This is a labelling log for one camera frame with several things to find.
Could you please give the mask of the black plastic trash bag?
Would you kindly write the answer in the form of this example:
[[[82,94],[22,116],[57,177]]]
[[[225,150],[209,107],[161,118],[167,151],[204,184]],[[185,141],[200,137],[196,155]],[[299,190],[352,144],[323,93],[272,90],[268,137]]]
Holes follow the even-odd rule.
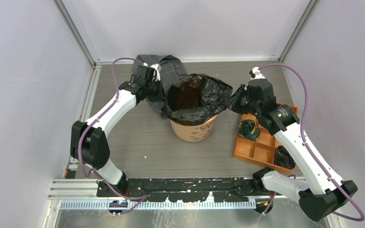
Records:
[[[205,123],[227,109],[232,86],[206,74],[181,75],[170,86],[162,107],[163,117],[184,126]]]

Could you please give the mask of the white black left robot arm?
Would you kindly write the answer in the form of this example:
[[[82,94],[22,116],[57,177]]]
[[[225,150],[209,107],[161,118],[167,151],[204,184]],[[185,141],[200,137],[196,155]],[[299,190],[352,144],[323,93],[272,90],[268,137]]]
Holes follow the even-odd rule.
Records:
[[[160,65],[138,66],[130,81],[123,82],[114,97],[85,122],[75,121],[71,130],[70,156],[96,171],[116,197],[126,193],[126,175],[110,160],[107,136],[121,118],[140,101],[160,102],[165,98]]]

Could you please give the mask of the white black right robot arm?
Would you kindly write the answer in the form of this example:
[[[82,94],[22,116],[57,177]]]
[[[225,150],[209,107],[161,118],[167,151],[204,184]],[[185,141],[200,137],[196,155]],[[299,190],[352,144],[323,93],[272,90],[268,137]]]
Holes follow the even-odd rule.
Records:
[[[253,174],[255,193],[264,195],[273,191],[290,198],[313,221],[320,221],[353,201],[357,185],[352,180],[343,180],[314,145],[306,141],[299,117],[290,106],[277,104],[268,80],[254,79],[240,85],[231,97],[230,109],[238,114],[254,115],[258,123],[288,151],[305,176],[304,180],[297,180],[272,168],[264,168]]]

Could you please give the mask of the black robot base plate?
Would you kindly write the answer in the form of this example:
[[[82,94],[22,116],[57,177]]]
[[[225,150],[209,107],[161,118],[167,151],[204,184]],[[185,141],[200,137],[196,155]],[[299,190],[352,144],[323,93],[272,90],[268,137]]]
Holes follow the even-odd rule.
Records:
[[[273,192],[258,188],[252,178],[130,178],[115,187],[121,194],[138,198],[146,195],[148,202],[182,201],[244,202],[250,196],[271,197]]]

